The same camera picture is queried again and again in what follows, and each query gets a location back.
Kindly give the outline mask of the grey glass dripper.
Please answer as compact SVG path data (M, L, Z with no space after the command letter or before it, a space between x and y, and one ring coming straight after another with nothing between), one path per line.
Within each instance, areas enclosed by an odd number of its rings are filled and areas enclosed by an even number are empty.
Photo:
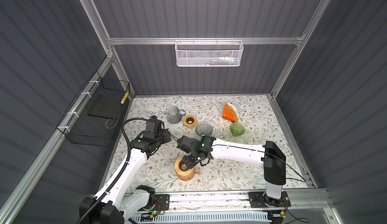
M213 126L208 122L199 122L195 127L195 132L198 136L211 136L213 134Z

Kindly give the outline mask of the orange glass carafe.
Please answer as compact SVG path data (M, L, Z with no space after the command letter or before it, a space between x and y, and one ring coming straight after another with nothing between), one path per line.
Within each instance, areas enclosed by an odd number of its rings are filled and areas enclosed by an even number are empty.
M196 174L199 174L201 172L201 169L198 167L195 167L193 169L182 171L179 168L176 168L177 176L183 180L183 181L189 181L192 179Z

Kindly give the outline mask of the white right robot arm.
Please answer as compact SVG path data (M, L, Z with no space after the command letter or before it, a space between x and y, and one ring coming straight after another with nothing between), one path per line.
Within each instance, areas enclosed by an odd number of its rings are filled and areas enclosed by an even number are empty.
M246 145L227 142L212 136L201 140L182 136L177 148L185 153L182 161L188 169L206 166L214 159L228 159L249 163L264 170L267 200L282 199L286 184L286 156L272 141L264 145Z

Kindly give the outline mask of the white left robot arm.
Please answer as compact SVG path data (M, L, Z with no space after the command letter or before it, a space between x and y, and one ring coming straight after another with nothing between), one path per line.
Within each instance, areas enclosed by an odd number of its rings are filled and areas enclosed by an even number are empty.
M108 183L93 197L86 197L79 208L79 224L124 224L141 209L151 210L156 204L155 189L140 185L124 197L136 173L162 144L171 141L168 129L156 116L146 121L146 129L134 140L124 133L128 153Z

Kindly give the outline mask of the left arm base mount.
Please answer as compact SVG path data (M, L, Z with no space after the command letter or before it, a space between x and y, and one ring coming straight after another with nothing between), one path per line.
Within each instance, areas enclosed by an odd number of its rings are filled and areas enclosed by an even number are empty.
M170 195L169 194L157 194L153 187L140 185L136 188L137 191L145 191L148 194L147 203L141 206L139 211L160 211L165 212L169 210Z

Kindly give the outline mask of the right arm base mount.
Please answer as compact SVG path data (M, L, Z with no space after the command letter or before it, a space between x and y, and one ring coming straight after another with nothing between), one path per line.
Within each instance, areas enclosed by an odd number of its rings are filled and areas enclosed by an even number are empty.
M290 199L286 191L281 192L279 199L269 197L266 192L253 191L248 193L249 202L252 208L264 208L264 207L284 207L291 206Z

